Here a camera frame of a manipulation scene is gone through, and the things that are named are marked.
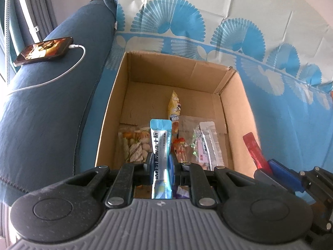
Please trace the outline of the red stick packet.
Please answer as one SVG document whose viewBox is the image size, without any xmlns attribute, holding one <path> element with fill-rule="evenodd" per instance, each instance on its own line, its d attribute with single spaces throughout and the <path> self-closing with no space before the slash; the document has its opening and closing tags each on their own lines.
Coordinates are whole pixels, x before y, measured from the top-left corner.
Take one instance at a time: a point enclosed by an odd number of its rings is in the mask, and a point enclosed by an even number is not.
<svg viewBox="0 0 333 250">
<path fill-rule="evenodd" d="M 272 169 L 270 168 L 266 158 L 263 156 L 262 150 L 256 142 L 254 134 L 252 132 L 247 133 L 243 136 L 243 140 L 257 169 L 262 169 L 268 174 L 272 174 Z"/>
</svg>

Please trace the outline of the clear bag of snacks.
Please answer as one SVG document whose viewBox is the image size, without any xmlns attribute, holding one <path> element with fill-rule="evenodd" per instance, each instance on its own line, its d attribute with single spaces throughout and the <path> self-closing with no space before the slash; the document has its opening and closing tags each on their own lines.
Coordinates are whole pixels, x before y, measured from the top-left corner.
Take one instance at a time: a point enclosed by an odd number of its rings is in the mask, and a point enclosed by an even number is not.
<svg viewBox="0 0 333 250">
<path fill-rule="evenodd" d="M 151 148 L 151 131 L 148 126 L 123 126 L 119 129 L 119 141 L 123 149 L 125 162 L 143 163 L 147 160 Z"/>
</svg>

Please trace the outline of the light blue stick packet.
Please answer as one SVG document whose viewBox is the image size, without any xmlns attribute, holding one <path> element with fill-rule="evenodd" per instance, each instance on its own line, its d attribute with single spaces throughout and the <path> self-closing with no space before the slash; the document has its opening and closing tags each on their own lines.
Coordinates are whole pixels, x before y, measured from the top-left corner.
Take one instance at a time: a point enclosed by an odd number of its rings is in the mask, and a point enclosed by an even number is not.
<svg viewBox="0 0 333 250">
<path fill-rule="evenodd" d="M 169 154 L 171 146 L 171 121 L 152 119 L 150 121 L 154 173 L 152 199 L 171 199 L 169 178 Z"/>
</svg>

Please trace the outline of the yellow snack stick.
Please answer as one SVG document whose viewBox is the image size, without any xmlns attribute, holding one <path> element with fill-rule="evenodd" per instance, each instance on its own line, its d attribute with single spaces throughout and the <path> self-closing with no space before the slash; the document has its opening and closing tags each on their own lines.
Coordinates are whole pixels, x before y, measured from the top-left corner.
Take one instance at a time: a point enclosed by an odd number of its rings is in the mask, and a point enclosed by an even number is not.
<svg viewBox="0 0 333 250">
<path fill-rule="evenodd" d="M 168 118 L 171 121 L 171 141 L 178 138 L 179 118 L 181 114 L 181 102 L 175 91 L 172 92 L 168 104 Z"/>
</svg>

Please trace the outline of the purple snack packet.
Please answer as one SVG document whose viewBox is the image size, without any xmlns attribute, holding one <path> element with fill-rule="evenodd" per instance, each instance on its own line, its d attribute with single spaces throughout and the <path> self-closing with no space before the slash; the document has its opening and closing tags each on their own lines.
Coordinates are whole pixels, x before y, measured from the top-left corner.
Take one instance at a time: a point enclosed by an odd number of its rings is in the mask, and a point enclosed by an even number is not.
<svg viewBox="0 0 333 250">
<path fill-rule="evenodd" d="M 175 186 L 174 187 L 174 197 L 176 199 L 189 199 L 190 198 L 190 188 L 188 186 Z"/>
</svg>

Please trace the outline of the red gold clear snack packet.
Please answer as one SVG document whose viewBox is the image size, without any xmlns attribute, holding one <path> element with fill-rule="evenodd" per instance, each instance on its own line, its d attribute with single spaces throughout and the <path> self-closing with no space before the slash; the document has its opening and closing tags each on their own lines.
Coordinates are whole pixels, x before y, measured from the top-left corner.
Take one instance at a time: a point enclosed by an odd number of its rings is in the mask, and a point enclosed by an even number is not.
<svg viewBox="0 0 333 250">
<path fill-rule="evenodd" d="M 173 141 L 172 147 L 179 163 L 187 162 L 186 141 L 184 138 L 177 138 Z"/>
</svg>

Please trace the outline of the white stick packet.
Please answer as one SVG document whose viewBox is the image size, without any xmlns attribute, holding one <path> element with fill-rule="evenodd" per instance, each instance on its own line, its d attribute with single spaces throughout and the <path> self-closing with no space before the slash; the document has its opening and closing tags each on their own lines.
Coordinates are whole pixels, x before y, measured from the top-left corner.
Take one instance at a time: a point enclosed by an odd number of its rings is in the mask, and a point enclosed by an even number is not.
<svg viewBox="0 0 333 250">
<path fill-rule="evenodd" d="M 200 122 L 199 128 L 208 152 L 208 169 L 214 171 L 215 167 L 225 165 L 215 123 L 213 121 Z"/>
</svg>

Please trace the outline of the clear pink snack bag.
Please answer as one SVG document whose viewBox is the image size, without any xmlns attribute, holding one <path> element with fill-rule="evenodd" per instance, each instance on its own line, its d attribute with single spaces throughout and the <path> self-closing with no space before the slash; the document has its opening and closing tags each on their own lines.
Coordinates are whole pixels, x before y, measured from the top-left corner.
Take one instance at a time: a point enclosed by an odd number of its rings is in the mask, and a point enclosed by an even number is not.
<svg viewBox="0 0 333 250">
<path fill-rule="evenodd" d="M 199 128 L 199 123 L 204 121 L 213 121 L 199 117 L 193 116 L 181 116 L 179 120 L 178 133 L 180 138 L 184 138 L 187 144 L 186 153 L 187 153 L 187 162 L 186 163 L 195 163 L 199 164 L 204 170 L 208 169 L 208 152 L 205 148 L 205 142 L 201 135 L 201 130 Z M 223 134 L 219 133 L 217 125 L 215 123 L 217 133 L 219 135 L 219 143 L 221 147 Z"/>
</svg>

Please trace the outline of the cardboard box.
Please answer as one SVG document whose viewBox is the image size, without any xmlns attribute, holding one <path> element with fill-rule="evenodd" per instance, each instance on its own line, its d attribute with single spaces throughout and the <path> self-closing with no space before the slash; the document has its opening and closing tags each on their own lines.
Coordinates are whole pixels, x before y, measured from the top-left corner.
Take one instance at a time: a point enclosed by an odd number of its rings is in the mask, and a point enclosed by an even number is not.
<svg viewBox="0 0 333 250">
<path fill-rule="evenodd" d="M 128 51 L 121 60 L 103 119 L 97 165 L 119 169 L 145 160 L 153 119 L 170 120 L 181 150 L 201 123 L 215 126 L 220 163 L 249 177 L 256 166 L 243 137 L 257 134 L 253 112 L 233 67 L 155 52 Z"/>
</svg>

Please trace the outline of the blue white sofa cover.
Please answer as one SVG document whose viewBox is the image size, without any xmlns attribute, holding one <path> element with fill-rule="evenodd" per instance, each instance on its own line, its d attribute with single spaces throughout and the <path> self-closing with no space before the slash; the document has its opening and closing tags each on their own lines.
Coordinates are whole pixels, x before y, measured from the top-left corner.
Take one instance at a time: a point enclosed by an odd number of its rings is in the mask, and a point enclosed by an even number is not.
<svg viewBox="0 0 333 250">
<path fill-rule="evenodd" d="M 118 0 L 111 65 L 157 51 L 235 68 L 263 154 L 332 170 L 332 0 Z"/>
</svg>

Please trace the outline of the smartphone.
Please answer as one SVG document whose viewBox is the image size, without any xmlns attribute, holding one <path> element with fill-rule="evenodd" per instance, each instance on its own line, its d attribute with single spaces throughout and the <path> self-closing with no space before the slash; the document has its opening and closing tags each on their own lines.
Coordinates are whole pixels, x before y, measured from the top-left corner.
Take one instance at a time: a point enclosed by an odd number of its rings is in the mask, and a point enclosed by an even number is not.
<svg viewBox="0 0 333 250">
<path fill-rule="evenodd" d="M 13 65 L 18 67 L 62 57 L 67 53 L 71 44 L 73 44 L 72 37 L 56 38 L 31 44 L 23 48 Z"/>
</svg>

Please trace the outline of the grey curtain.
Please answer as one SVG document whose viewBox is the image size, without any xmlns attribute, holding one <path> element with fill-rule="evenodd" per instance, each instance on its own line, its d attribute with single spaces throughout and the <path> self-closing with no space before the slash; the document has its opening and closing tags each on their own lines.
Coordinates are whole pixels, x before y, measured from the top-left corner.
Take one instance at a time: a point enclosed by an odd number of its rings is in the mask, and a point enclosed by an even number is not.
<svg viewBox="0 0 333 250">
<path fill-rule="evenodd" d="M 51 0 L 1 0 L 1 78 L 9 84 L 19 67 L 14 56 L 56 27 Z"/>
</svg>

